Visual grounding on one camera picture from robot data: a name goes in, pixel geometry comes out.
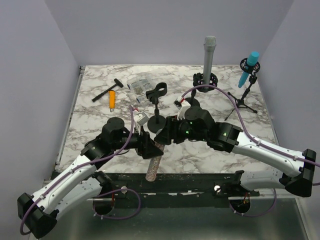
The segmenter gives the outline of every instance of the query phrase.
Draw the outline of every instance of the small white object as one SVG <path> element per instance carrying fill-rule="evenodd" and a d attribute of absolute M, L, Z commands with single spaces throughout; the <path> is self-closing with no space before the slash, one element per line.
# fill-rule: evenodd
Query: small white object
<path fill-rule="evenodd" d="M 213 189 L 217 193 L 221 192 L 221 187 L 219 185 L 215 185 Z"/>
<path fill-rule="evenodd" d="M 182 97 L 182 96 L 179 96 L 176 101 L 178 101 L 180 105 L 176 105 L 174 104 L 178 109 L 179 109 L 179 112 L 176 116 L 176 118 L 178 120 L 182 120 L 182 119 L 185 119 L 185 113 L 186 111 L 191 107 L 190 103 L 188 103 L 187 101 L 185 101 L 185 99 Z"/>
<path fill-rule="evenodd" d="M 139 134 L 141 133 L 141 127 L 147 123 L 148 120 L 149 118 L 144 112 L 139 112 L 133 117 L 134 127 Z"/>
<path fill-rule="evenodd" d="M 128 189 L 126 186 L 122 186 L 121 189 L 123 189 L 121 192 L 123 194 L 127 193 L 128 191 L 126 189 Z"/>

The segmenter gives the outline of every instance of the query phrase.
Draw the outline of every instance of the marble tabletop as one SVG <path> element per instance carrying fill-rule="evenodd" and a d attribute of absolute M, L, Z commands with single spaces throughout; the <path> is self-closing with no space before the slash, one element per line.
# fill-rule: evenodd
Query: marble tabletop
<path fill-rule="evenodd" d="M 173 102 L 185 91 L 193 86 L 193 75 L 203 72 L 202 66 L 185 65 L 102 65 L 87 66 L 79 89 L 79 94 L 74 107 L 72 120 L 66 137 L 59 169 L 67 168 L 84 148 L 84 144 L 100 134 L 107 120 L 120 117 L 125 126 L 130 129 L 129 104 L 137 106 L 131 91 L 128 89 L 127 80 L 137 74 L 152 71 L 156 83 L 166 82 L 168 92 L 159 99 L 160 114 L 164 117 L 176 115 L 178 109 Z M 218 77 L 218 87 L 226 92 L 231 92 L 238 98 L 243 94 L 245 87 L 238 88 L 238 81 L 242 74 L 241 69 L 235 65 L 218 65 L 212 67 L 212 72 Z M 92 102 L 91 99 L 114 84 L 114 78 L 119 79 L 123 88 L 115 88 L 116 106 L 114 112 L 109 109 L 109 95 Z M 217 90 L 208 93 L 197 92 L 196 99 L 203 109 L 208 110 L 216 122 L 223 122 L 233 109 L 231 102 Z M 268 112 L 263 101 L 259 85 L 252 86 L 246 98 L 246 103 L 258 111 L 257 114 L 241 109 L 240 113 L 248 131 L 269 142 L 275 143 L 275 137 L 269 121 Z M 139 106 L 141 112 L 149 117 L 154 114 L 154 106 Z M 235 112 L 227 122 L 241 126 Z M 114 157 L 100 170 L 109 173 L 145 173 L 149 160 L 137 156 L 134 149 L 124 155 Z M 160 162 L 159 173 L 233 173 L 237 170 L 262 171 L 270 170 L 271 166 L 256 161 L 250 157 L 215 151 L 204 142 L 185 141 L 179 145 L 165 146 L 164 155 Z"/>

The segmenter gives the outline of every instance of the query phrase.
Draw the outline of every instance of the tripod stand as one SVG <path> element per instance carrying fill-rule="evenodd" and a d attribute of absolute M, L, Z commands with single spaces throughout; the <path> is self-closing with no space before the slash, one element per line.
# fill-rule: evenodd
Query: tripod stand
<path fill-rule="evenodd" d="M 256 63 L 255 66 L 249 66 L 247 65 L 247 58 L 244 58 L 241 63 L 240 63 L 240 68 L 250 74 L 249 77 L 249 83 L 250 85 L 248 86 L 248 88 L 244 91 L 244 93 L 242 94 L 242 97 L 240 99 L 236 98 L 235 96 L 233 96 L 229 91 L 228 91 L 228 95 L 230 95 L 231 97 L 233 97 L 235 104 L 237 106 L 238 109 L 249 109 L 251 110 L 253 113 L 257 114 L 258 111 L 254 110 L 253 108 L 249 107 L 248 105 L 245 104 L 245 98 L 248 95 L 248 93 L 250 92 L 250 88 L 253 84 L 256 83 L 257 81 L 257 76 L 256 73 L 259 72 L 260 70 L 260 64 L 259 62 Z M 229 113 L 229 115 L 224 119 L 225 121 L 230 117 L 230 115 L 234 112 L 235 108 Z"/>

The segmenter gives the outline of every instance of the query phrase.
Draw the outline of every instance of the cable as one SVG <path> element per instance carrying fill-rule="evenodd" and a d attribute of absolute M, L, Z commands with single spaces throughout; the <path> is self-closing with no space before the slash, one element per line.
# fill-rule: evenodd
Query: cable
<path fill-rule="evenodd" d="M 117 193 L 117 192 L 121 192 L 121 191 L 129 191 L 129 192 L 132 192 L 136 195 L 136 197 L 138 198 L 138 207 L 136 208 L 135 212 L 128 215 L 128 216 L 119 216 L 119 217 L 112 217 L 112 216 L 105 216 L 105 215 L 100 215 L 96 212 L 96 206 L 93 205 L 92 208 L 94 210 L 94 215 L 93 216 L 99 216 L 104 219 L 113 219 L 113 220 L 125 220 L 125 219 L 129 219 L 129 218 L 132 218 L 133 216 L 137 215 L 139 212 L 140 212 L 140 209 L 141 209 L 141 198 L 139 196 L 139 194 L 135 191 L 135 190 L 132 190 L 132 189 L 129 189 L 129 188 L 126 188 L 126 189 L 116 189 L 116 190 L 113 190 L 113 191 L 109 191 L 107 193 L 103 193 L 103 194 L 100 194 L 98 196 L 96 196 L 96 198 L 100 198 L 100 197 L 103 197 L 103 196 L 106 196 L 106 195 L 109 195 L 109 194 L 113 194 L 113 193 Z"/>
<path fill-rule="evenodd" d="M 20 234 L 21 235 L 28 235 L 28 234 L 31 233 L 31 231 L 24 232 L 24 225 L 25 225 L 25 222 L 27 220 L 27 217 L 29 216 L 29 214 L 32 211 L 32 209 L 41 201 L 41 199 L 44 198 L 53 188 L 55 188 L 63 179 L 68 177 L 70 174 L 74 173 L 76 170 L 82 168 L 83 166 L 86 166 L 86 165 L 89 165 L 89 164 L 95 164 L 95 163 L 98 163 L 98 162 L 101 162 L 101 161 L 105 161 L 105 160 L 109 160 L 109 159 L 113 158 L 114 156 L 118 155 L 122 150 L 124 150 L 126 148 L 126 146 L 129 144 L 129 141 L 130 141 L 131 136 L 132 136 L 133 131 L 134 131 L 134 113 L 133 113 L 133 108 L 132 108 L 131 105 L 129 106 L 129 110 L 130 110 L 130 115 L 131 115 L 131 128 L 130 128 L 129 136 L 128 136 L 126 142 L 124 143 L 124 145 L 118 151 L 116 151 L 115 153 L 113 153 L 113 154 L 111 154 L 109 156 L 106 156 L 106 157 L 103 157 L 103 158 L 100 158 L 100 159 L 96 159 L 96 160 L 92 160 L 90 162 L 86 162 L 86 163 L 83 163 L 83 164 L 80 164 L 80 165 L 76 166 L 75 168 L 72 169 L 72 171 L 66 172 L 61 178 L 59 178 L 54 184 L 52 184 L 52 186 L 49 187 L 41 195 L 41 197 L 39 197 L 36 201 L 34 201 L 34 203 L 25 212 L 25 214 L 24 214 L 24 216 L 22 218 L 21 224 L 20 224 Z"/>
<path fill-rule="evenodd" d="M 240 123 L 241 123 L 241 126 L 242 126 L 242 128 L 243 128 L 243 131 L 244 131 L 245 135 L 246 135 L 251 141 L 253 141 L 254 143 L 257 144 L 258 141 L 250 135 L 250 133 L 248 132 L 248 130 L 247 130 L 247 128 L 246 128 L 245 123 L 244 123 L 244 120 L 243 120 L 243 118 L 242 118 L 241 115 L 240 115 L 240 111 L 239 111 L 239 109 L 238 109 L 238 107 L 237 107 L 237 104 L 236 104 L 235 101 L 232 99 L 232 97 L 229 96 L 229 95 L 228 95 L 225 91 L 223 91 L 222 89 L 220 89 L 220 88 L 218 88 L 218 87 L 216 87 L 216 86 L 204 84 L 204 85 L 194 86 L 194 87 L 190 88 L 188 91 L 186 91 L 186 92 L 182 95 L 182 97 L 184 97 L 185 95 L 187 95 L 189 92 L 191 92 L 191 91 L 194 90 L 194 89 L 203 88 L 203 87 L 208 87 L 208 88 L 212 88 L 212 89 L 217 89 L 219 92 L 223 93 L 223 94 L 232 102 L 232 104 L 233 104 L 233 106 L 234 106 L 234 109 L 235 109 L 235 111 L 236 111 L 236 113 L 237 113 L 237 115 L 238 115 L 238 117 L 239 117 L 239 120 L 240 120 Z M 315 166 L 317 166 L 317 167 L 320 168 L 320 163 L 317 163 L 317 162 L 314 162 L 314 161 L 310 161 L 310 160 L 308 160 L 308 159 L 304 159 L 304 158 L 301 158 L 301 157 L 294 157 L 294 156 L 291 155 L 291 154 L 288 154 L 288 153 L 286 153 L 286 152 L 282 152 L 282 151 L 280 151 L 280 150 L 278 150 L 278 149 L 275 149 L 275 148 L 273 148 L 273 147 L 271 147 L 271 146 L 268 146 L 268 145 L 265 145 L 265 144 L 263 144 L 263 143 L 260 143 L 260 146 L 261 146 L 261 147 L 264 147 L 265 149 L 268 149 L 268 150 L 270 150 L 270 151 L 272 151 L 272 152 L 274 152 L 274 153 L 277 153 L 277 154 L 280 154 L 280 155 L 282 155 L 282 156 L 285 156 L 285 157 L 287 157 L 287 158 L 299 160 L 299 161 L 302 161 L 302 162 L 305 162 L 305 163 L 308 163 L 308 164 L 311 164 L 311 165 L 315 165 Z M 318 186 L 318 185 L 320 185 L 320 182 L 313 183 L 312 185 L 313 185 L 313 186 Z"/>
<path fill-rule="evenodd" d="M 127 151 L 125 151 L 125 152 L 123 152 L 123 153 L 119 153 L 118 156 L 119 156 L 119 155 L 125 155 L 125 154 L 127 154 L 129 151 L 130 151 L 130 149 L 128 149 Z"/>
<path fill-rule="evenodd" d="M 266 214 L 270 213 L 270 212 L 276 207 L 276 203 L 277 203 L 277 192 L 276 192 L 276 190 L 275 190 L 274 188 L 273 188 L 273 192 L 274 192 L 274 199 L 273 199 L 273 203 L 272 203 L 271 207 L 270 207 L 268 210 L 266 210 L 266 211 L 264 211 L 264 212 L 262 212 L 262 213 L 256 214 L 256 215 L 246 215 L 245 213 L 237 212 L 237 211 L 232 207 L 231 204 L 229 204 L 229 206 L 230 206 L 231 210 L 233 211 L 233 213 L 235 213 L 235 214 L 237 214 L 237 215 L 239 215 L 239 216 L 247 217 L 247 218 L 257 218 L 257 217 L 261 217 L 261 216 L 263 216 L 263 215 L 266 215 Z"/>

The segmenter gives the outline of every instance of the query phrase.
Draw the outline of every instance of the black microphone holder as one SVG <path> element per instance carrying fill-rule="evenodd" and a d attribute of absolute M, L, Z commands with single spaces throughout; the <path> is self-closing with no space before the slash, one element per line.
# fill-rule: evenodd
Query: black microphone holder
<path fill-rule="evenodd" d="M 196 87 L 196 86 L 203 85 L 203 84 L 204 84 L 204 74 L 200 73 L 200 72 L 195 73 L 193 75 L 193 86 Z M 211 75 L 210 75 L 209 85 L 215 86 L 215 87 L 218 86 L 218 78 L 213 73 L 211 73 Z M 199 92 L 206 93 L 206 92 L 214 90 L 214 88 L 199 87 L 199 88 L 191 91 L 191 97 L 187 97 L 185 99 L 191 106 L 200 107 L 199 101 L 197 99 L 195 99 L 197 90 Z"/>
<path fill-rule="evenodd" d="M 228 91 L 228 95 L 230 95 L 231 97 L 233 97 L 235 104 L 237 106 L 238 109 L 249 109 L 251 110 L 253 113 L 257 114 L 258 111 L 249 107 L 248 105 L 245 104 L 245 98 L 248 95 L 248 93 L 250 92 L 250 88 L 253 84 L 256 83 L 257 81 L 257 72 L 259 72 L 260 70 L 260 63 L 257 62 L 254 66 L 249 66 L 247 65 L 247 58 L 242 59 L 242 61 L 240 62 L 240 68 L 250 74 L 249 77 L 249 83 L 250 85 L 245 89 L 244 93 L 242 94 L 242 97 L 240 99 L 236 98 L 235 96 L 233 96 L 229 91 Z M 230 115 L 234 112 L 235 108 L 229 113 L 229 115 L 224 119 L 225 121 L 230 117 Z"/>

